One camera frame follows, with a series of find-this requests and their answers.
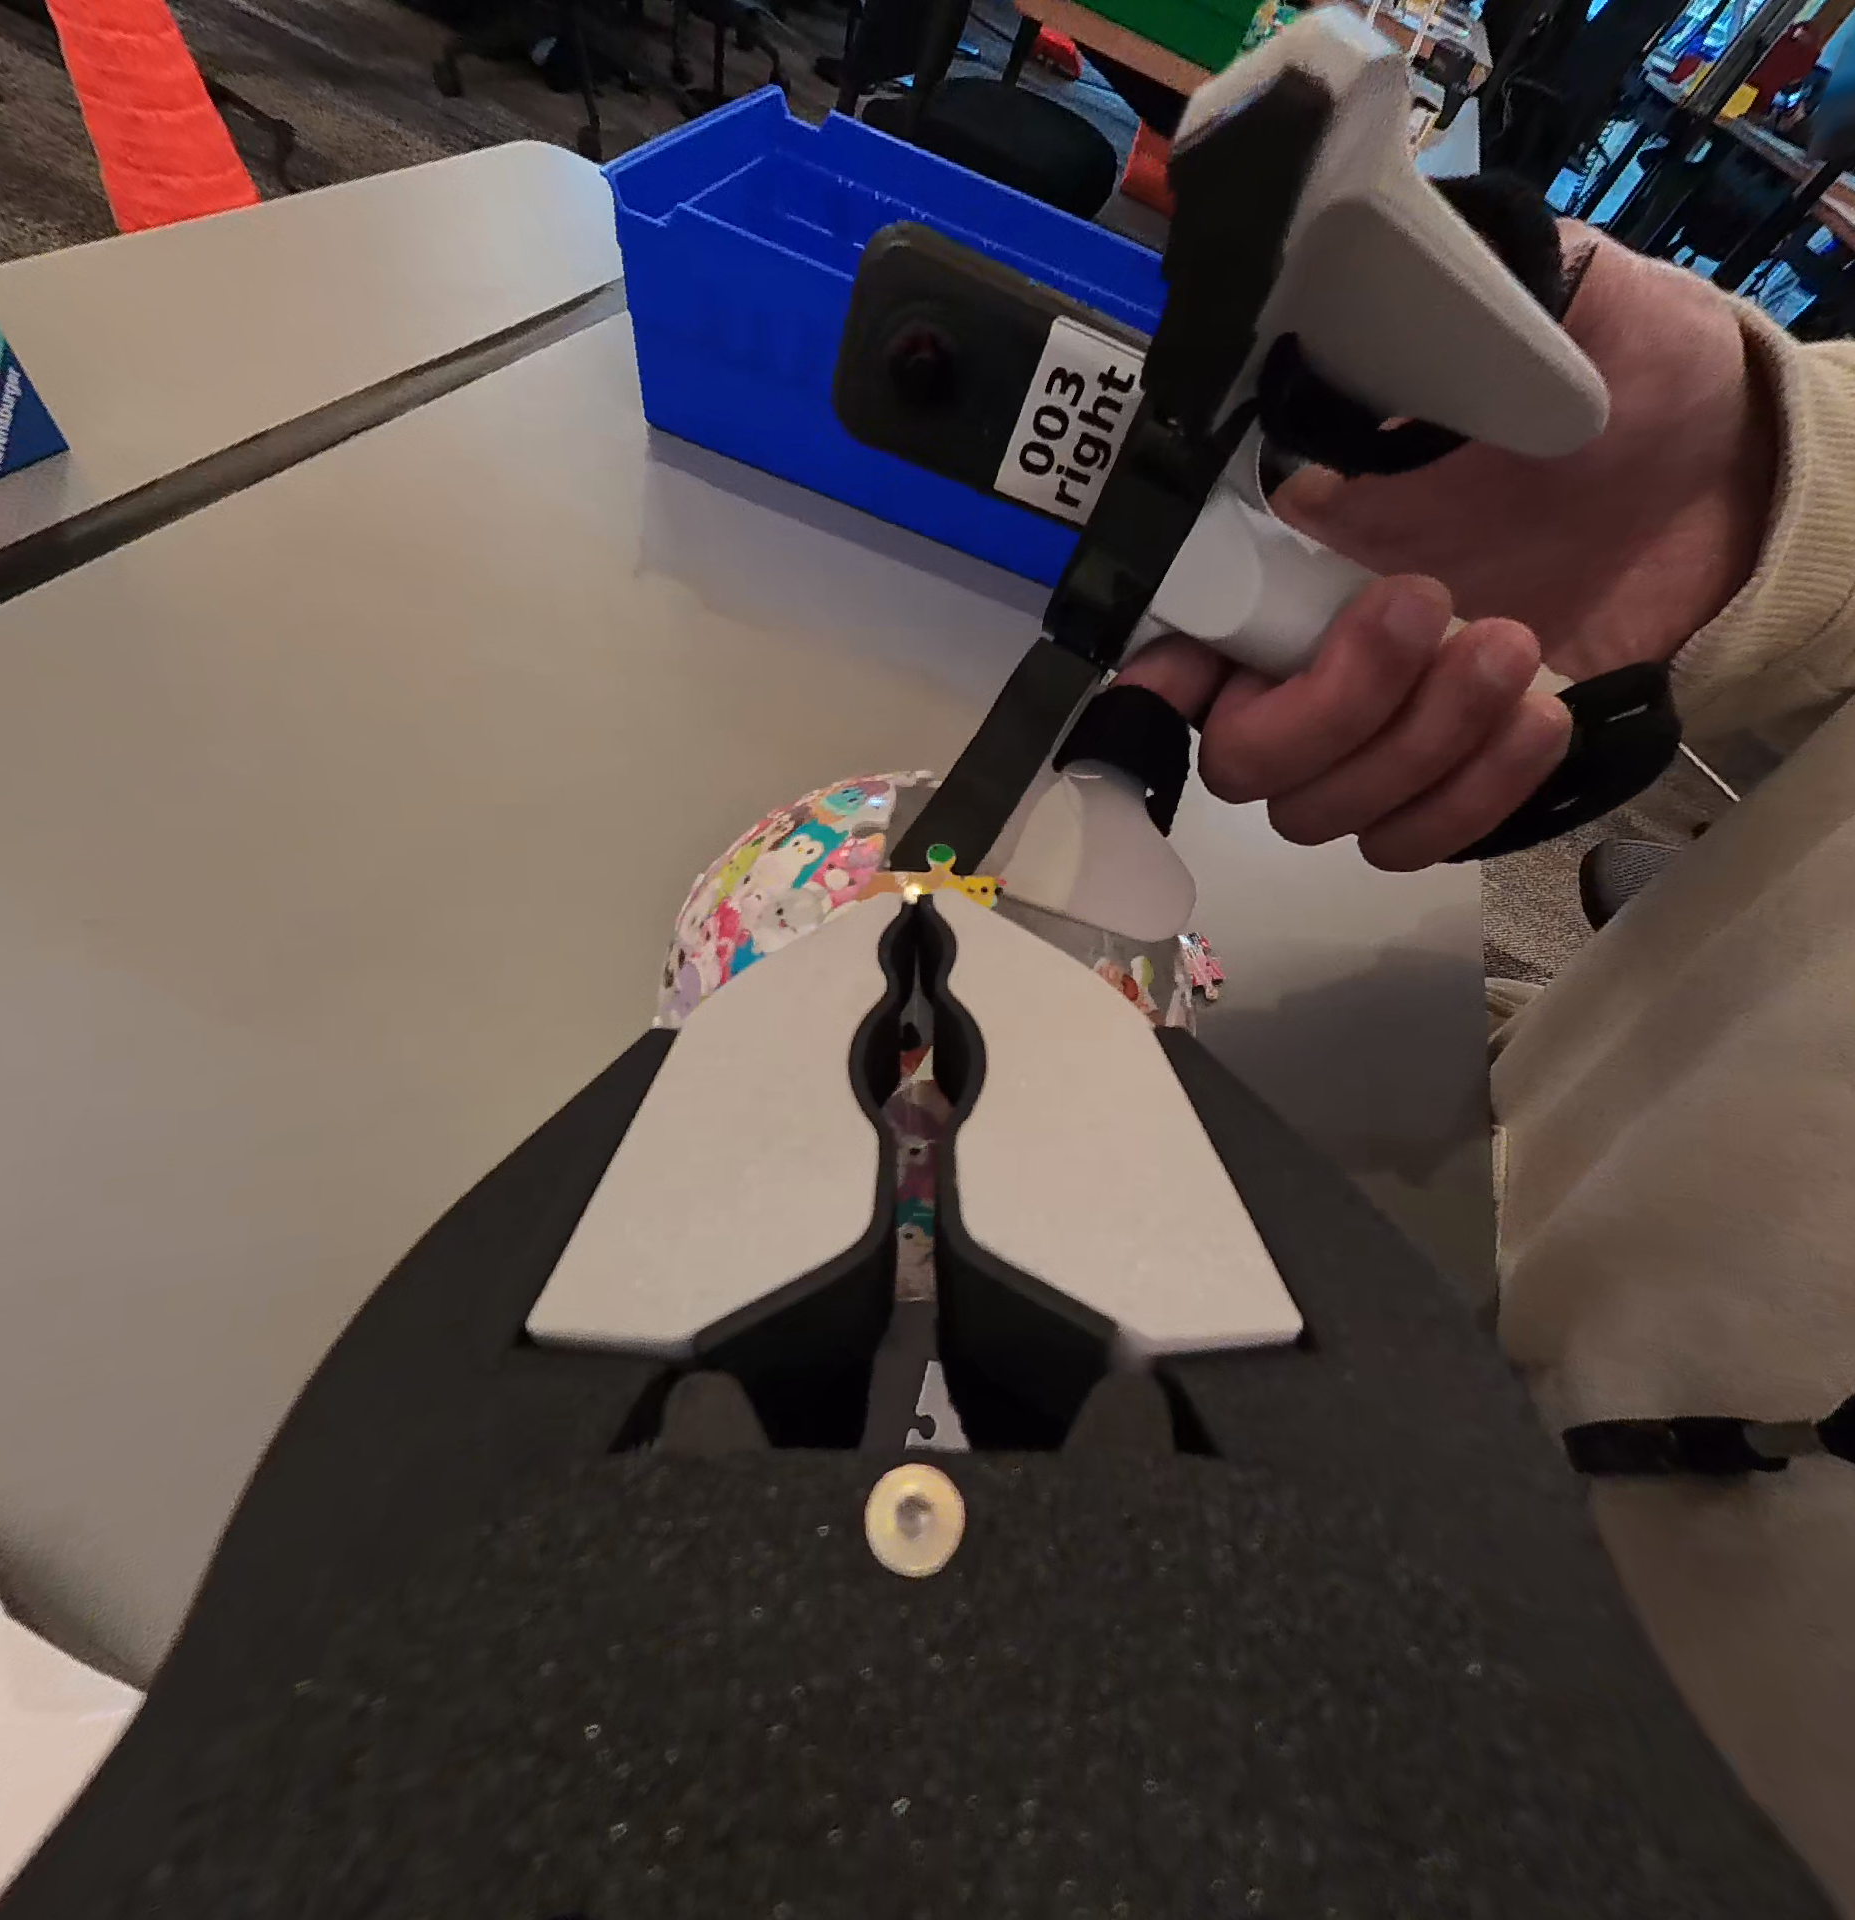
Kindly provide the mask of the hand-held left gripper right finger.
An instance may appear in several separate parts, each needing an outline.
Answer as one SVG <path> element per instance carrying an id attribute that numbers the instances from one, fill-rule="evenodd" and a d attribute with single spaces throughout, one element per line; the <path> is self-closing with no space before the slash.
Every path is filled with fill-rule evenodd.
<path id="1" fill-rule="evenodd" d="M 1056 1446 L 1110 1372 L 1302 1341 L 1236 1181 L 1178 1075 L 1209 1056 L 1089 965 L 966 897 L 923 905 L 949 1102 L 936 1345 L 976 1448 Z"/>

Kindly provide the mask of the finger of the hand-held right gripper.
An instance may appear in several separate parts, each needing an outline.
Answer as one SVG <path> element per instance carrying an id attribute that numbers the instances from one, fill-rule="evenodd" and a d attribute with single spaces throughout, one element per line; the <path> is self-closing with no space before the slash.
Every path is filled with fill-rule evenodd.
<path id="1" fill-rule="evenodd" d="M 1164 944 L 1192 926 L 1196 883 L 1151 816 L 1142 780 L 1107 762 L 1058 771 L 1020 820 L 1005 905 Z"/>
<path id="2" fill-rule="evenodd" d="M 988 871 L 1019 805 L 1048 771 L 1071 723 L 1107 677 L 1109 667 L 1037 636 L 949 774 L 895 843 L 895 874 L 928 874 L 936 849 L 955 854 L 955 875 Z"/>

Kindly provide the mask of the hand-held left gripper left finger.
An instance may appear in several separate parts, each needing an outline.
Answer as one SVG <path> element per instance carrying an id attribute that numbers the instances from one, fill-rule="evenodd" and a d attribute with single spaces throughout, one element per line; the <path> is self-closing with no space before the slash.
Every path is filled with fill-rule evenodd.
<path id="1" fill-rule="evenodd" d="M 915 933 L 902 899 L 848 907 L 657 1035 L 528 1340 L 725 1372 L 774 1446 L 861 1446 L 897 1307 L 886 1102 Z"/>

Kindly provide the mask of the colourful puzzle piece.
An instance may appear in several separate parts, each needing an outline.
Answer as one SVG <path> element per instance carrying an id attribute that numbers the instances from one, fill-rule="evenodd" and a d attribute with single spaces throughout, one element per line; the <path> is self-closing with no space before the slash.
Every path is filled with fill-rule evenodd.
<path id="1" fill-rule="evenodd" d="M 916 905 L 934 896 L 947 894 L 970 899 L 971 905 L 994 910 L 1002 897 L 1002 884 L 994 875 L 963 875 L 957 871 L 957 849 L 951 844 L 928 844 L 923 851 L 926 868 L 895 871 L 881 868 L 871 877 L 866 897 L 897 897 L 906 905 Z"/>

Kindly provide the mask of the person's right forearm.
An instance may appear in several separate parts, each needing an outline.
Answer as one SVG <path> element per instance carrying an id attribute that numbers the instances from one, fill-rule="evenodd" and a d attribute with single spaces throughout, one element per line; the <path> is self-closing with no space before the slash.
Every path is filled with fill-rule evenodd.
<path id="1" fill-rule="evenodd" d="M 1694 743 L 1786 757 L 1855 697 L 1855 341 L 1804 345 L 1734 310 L 1777 429 L 1776 493 L 1750 581 L 1681 648 L 1675 695 Z"/>

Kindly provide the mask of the person's right hand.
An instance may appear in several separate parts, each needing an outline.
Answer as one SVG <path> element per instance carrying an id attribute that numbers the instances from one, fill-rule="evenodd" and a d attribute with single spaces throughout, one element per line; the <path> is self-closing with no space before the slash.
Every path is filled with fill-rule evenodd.
<path id="1" fill-rule="evenodd" d="M 1372 571 L 1313 665 L 1276 686 L 1188 636 L 1122 686 L 1200 732 L 1221 802 L 1293 844 L 1359 843 L 1415 874 L 1482 843 L 1562 764 L 1572 718 L 1539 690 L 1665 663 L 1752 579 L 1777 476 L 1773 404 L 1739 307 L 1565 221 L 1565 332 L 1609 389 L 1606 432 L 1530 463 L 1467 444 L 1406 476 L 1308 467 L 1276 517 Z"/>

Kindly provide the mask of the green bin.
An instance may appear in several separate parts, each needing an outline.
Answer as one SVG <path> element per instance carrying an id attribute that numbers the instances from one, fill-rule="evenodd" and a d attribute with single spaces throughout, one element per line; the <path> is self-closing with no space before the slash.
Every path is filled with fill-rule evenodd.
<path id="1" fill-rule="evenodd" d="M 1264 2 L 1082 2 L 1174 57 L 1215 74 L 1249 45 Z"/>

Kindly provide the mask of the black office chair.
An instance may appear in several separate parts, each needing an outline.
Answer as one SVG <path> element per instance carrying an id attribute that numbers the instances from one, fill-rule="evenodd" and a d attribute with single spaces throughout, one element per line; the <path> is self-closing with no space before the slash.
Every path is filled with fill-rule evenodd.
<path id="1" fill-rule="evenodd" d="M 836 111 L 1033 202 L 1093 221 L 1122 177 L 1114 141 L 1012 77 L 955 74 L 970 2 L 866 2 Z"/>

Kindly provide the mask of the blue plastic bin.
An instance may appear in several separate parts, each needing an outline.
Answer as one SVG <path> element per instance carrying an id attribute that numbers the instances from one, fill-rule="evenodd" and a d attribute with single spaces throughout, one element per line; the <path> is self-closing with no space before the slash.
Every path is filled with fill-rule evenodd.
<path id="1" fill-rule="evenodd" d="M 855 443 L 832 373 L 860 256 L 923 223 L 1140 332 L 1160 256 L 839 114 L 761 88 L 606 169 L 653 429 L 1056 586 L 1078 531 Z"/>

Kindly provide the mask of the grey office chair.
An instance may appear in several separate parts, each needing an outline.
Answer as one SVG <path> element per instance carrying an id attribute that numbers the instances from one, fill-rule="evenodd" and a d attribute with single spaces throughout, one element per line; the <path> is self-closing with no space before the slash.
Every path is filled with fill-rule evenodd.
<path id="1" fill-rule="evenodd" d="M 1639 837 L 1608 837 L 1578 862 L 1578 908 L 1590 930 L 1601 930 L 1647 886 L 1681 860 L 1690 843 L 1664 844 Z"/>

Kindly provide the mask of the person's cream sweater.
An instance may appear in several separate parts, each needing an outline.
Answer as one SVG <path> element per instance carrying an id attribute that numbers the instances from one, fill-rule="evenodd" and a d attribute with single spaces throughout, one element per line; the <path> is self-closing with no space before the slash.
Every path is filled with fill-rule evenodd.
<path id="1" fill-rule="evenodd" d="M 1499 1312 L 1545 1423 L 1855 1394 L 1855 695 L 1520 1013 Z M 1590 1510 L 1690 1711 L 1855 1917 L 1855 1465 Z"/>

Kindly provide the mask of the white paper sheet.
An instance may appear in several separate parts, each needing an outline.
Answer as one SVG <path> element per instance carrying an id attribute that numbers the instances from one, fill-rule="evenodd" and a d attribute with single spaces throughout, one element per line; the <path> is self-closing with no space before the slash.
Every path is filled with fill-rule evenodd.
<path id="1" fill-rule="evenodd" d="M 0 1598 L 0 1897 L 139 1712 L 141 1691 L 14 1620 Z"/>

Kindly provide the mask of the orange cloth strip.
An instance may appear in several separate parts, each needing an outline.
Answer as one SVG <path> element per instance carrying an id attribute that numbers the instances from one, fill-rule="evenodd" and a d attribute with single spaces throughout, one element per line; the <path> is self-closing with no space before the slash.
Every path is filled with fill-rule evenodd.
<path id="1" fill-rule="evenodd" d="M 120 233 L 261 203 L 168 2 L 48 13 Z"/>

